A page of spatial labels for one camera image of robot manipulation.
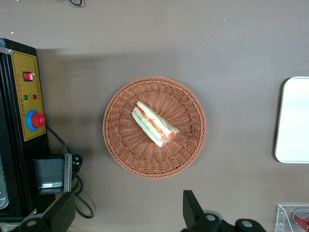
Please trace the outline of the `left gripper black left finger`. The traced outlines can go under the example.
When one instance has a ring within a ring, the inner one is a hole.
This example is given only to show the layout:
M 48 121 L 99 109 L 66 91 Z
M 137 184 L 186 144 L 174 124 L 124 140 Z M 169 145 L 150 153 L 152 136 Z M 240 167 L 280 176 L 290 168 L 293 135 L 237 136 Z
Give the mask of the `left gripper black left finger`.
M 51 232 L 66 232 L 75 218 L 75 194 L 65 192 L 42 218 Z

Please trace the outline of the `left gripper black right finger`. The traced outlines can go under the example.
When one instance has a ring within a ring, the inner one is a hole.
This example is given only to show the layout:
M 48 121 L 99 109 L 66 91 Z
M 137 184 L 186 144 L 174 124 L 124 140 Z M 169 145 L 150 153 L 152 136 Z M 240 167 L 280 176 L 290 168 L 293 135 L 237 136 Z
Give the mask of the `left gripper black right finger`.
M 183 219 L 187 229 L 192 228 L 204 214 L 199 202 L 191 190 L 183 191 Z

